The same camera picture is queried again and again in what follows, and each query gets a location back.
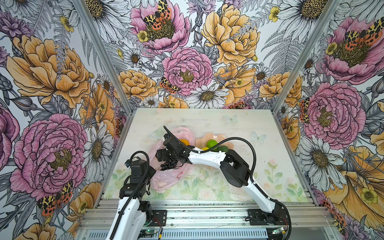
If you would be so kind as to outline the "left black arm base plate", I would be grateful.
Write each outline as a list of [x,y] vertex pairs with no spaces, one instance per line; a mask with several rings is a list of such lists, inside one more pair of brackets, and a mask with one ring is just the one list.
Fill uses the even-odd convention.
[[167,223],[167,210],[152,210],[152,218],[148,220],[147,226],[165,227]]

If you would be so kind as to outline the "yellow fake banana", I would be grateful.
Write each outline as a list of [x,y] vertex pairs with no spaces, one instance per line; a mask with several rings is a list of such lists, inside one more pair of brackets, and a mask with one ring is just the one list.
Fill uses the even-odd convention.
[[189,143],[189,141],[187,141],[187,140],[180,140],[184,145],[186,145],[186,146],[189,146],[190,145],[190,143]]

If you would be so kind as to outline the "right green circuit board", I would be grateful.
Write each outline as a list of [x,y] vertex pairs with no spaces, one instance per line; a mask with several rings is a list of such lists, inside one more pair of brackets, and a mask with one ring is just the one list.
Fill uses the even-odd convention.
[[275,230],[272,231],[272,235],[280,235],[280,234],[284,234],[286,231],[283,227],[280,227],[280,228],[277,228]]

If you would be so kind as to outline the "aluminium mounting rail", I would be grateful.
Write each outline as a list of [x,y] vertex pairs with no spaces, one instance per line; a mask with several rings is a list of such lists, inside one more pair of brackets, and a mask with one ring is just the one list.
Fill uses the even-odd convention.
[[[166,210],[166,228],[250,228],[245,220],[248,210],[257,209],[255,202],[150,200],[153,210]],[[306,202],[285,202],[293,228],[334,227],[325,207],[318,207],[307,197]],[[80,229],[108,230],[117,212],[118,199],[101,199],[95,209],[86,211]]]

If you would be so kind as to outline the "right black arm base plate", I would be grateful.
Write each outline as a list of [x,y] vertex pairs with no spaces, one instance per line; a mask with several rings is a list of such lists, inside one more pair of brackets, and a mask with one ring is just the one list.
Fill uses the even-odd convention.
[[272,213],[266,213],[260,209],[249,209],[245,221],[251,226],[288,226],[291,222],[284,209],[273,210]]

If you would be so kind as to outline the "dark green fake avocado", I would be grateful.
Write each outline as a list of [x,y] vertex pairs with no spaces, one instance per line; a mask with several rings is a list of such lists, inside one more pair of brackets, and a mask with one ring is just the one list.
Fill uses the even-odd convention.
[[216,148],[217,152],[228,152],[229,148],[227,146],[219,146]]

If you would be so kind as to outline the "right aluminium corner post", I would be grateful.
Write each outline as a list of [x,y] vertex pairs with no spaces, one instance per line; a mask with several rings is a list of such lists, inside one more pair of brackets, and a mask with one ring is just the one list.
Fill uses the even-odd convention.
[[336,1],[336,0],[327,2],[323,13],[320,15],[319,21],[315,25],[314,31],[311,34],[309,34],[307,43],[305,44],[303,50],[301,51],[297,62],[295,63],[292,71],[290,72],[287,82],[283,86],[282,91],[280,92],[279,96],[277,97],[273,105],[273,108],[272,108],[273,114],[276,114],[278,112],[280,106],[288,96],[288,93],[290,92],[291,88],[296,82],[302,67],[304,66],[307,58],[311,54],[310,51],[315,47],[317,41],[320,39],[324,30],[329,26],[331,18],[336,12],[340,2],[341,1]]

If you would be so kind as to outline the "aluminium corner post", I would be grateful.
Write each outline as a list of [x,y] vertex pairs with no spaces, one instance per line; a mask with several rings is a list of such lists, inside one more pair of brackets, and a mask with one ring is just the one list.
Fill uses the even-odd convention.
[[320,15],[319,21],[315,25],[314,31],[311,34],[309,34],[307,43],[305,44],[303,50],[301,51],[297,62],[295,63],[292,71],[290,72],[287,82],[283,86],[282,91],[280,92],[279,96],[277,97],[273,105],[273,108],[272,108],[273,114],[276,114],[278,112],[280,106],[288,96],[288,93],[290,92],[291,88],[296,82],[302,67],[304,66],[307,58],[311,54],[310,51],[315,47],[317,41],[320,39],[324,30],[329,26],[331,18],[336,12],[340,2],[341,1],[336,1],[336,0],[327,2],[323,13]]
[[125,111],[127,112],[128,116],[132,116],[133,108],[126,96],[126,93],[122,87],[120,80],[118,79],[118,74],[115,71],[115,68],[111,62],[108,52],[104,46],[104,42],[99,34],[99,29],[94,23],[85,1],[74,1],[74,6],[75,6],[75,9],[78,11],[78,14],[80,16],[80,19],[84,27],[87,30],[88,38],[93,42],[98,52],[98,55],[102,60],[102,63],[106,68],[106,71],[109,77],[112,80],[112,83],[117,91],[117,94],[120,97],[120,100],[124,106]]

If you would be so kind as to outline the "black fake grape bunch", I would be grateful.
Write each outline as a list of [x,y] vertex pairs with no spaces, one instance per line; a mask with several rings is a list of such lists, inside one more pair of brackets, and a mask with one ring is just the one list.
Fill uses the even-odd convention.
[[168,160],[165,163],[161,164],[161,171],[175,169],[178,166],[177,160]]

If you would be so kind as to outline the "pink plastic bag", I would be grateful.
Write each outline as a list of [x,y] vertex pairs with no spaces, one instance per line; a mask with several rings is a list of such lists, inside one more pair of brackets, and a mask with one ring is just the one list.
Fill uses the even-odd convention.
[[[171,132],[179,140],[186,140],[192,146],[194,146],[196,143],[195,134],[187,127],[178,127],[172,129]],[[166,132],[163,130],[160,132],[160,134],[162,135],[160,136],[159,141],[151,149],[148,155],[150,157],[150,166],[156,170],[155,175],[151,179],[151,186],[158,193],[164,193],[166,190],[169,190],[171,187],[181,181],[187,175],[188,170],[192,165],[183,164],[180,161],[176,163],[170,159],[162,162],[158,161],[156,153],[160,149],[165,149],[163,145],[163,136],[166,134]]]

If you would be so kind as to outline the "left green circuit board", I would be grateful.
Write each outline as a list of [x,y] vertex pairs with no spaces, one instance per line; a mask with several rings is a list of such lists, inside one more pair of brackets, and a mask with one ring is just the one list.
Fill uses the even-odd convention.
[[138,236],[138,239],[140,238],[153,238],[156,236],[158,231],[156,230],[141,230]]

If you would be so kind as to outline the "green circuit board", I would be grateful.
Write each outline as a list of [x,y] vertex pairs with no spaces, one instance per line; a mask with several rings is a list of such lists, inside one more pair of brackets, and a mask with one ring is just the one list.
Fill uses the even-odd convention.
[[272,231],[272,235],[280,235],[280,234],[284,234],[286,231],[283,227],[280,227],[280,228],[277,228],[275,230]]
[[153,238],[156,236],[158,231],[156,230],[141,230],[138,236],[138,239],[140,238]]

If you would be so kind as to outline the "bright green fake lime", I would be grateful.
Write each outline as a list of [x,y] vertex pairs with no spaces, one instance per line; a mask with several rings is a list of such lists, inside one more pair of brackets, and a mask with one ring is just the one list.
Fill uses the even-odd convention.
[[218,142],[216,140],[209,140],[206,143],[206,147],[211,149],[211,148],[215,147],[217,144],[218,144]]

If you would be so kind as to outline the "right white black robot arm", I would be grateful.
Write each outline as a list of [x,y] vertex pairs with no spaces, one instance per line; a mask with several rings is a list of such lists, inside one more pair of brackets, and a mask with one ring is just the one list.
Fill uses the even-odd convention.
[[[231,140],[246,143],[253,155],[253,165],[249,164],[234,150],[222,151],[224,143]],[[231,137],[214,144],[207,150],[184,144],[178,138],[166,134],[164,136],[163,148],[155,153],[158,162],[161,162],[162,171],[173,170],[178,163],[182,165],[203,165],[221,170],[227,182],[233,187],[243,189],[259,209],[255,216],[250,217],[253,221],[265,225],[290,224],[291,218],[287,207],[278,200],[270,197],[253,177],[257,156],[252,144],[239,137]]]

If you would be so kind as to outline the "left aluminium corner post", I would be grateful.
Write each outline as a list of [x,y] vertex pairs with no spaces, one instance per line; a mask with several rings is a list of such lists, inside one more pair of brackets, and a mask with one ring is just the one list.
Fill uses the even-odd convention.
[[112,83],[117,91],[117,94],[120,97],[120,100],[124,106],[125,111],[127,112],[128,116],[132,116],[133,108],[126,96],[126,93],[122,87],[120,80],[118,79],[118,74],[115,71],[115,68],[111,62],[108,52],[104,46],[104,42],[99,34],[99,29],[94,23],[85,1],[74,1],[74,6],[75,6],[75,9],[78,11],[78,14],[80,16],[80,19],[84,27],[87,30],[88,38],[93,42],[98,52],[98,55],[102,60],[102,63],[106,68],[106,71],[109,77],[112,80]]

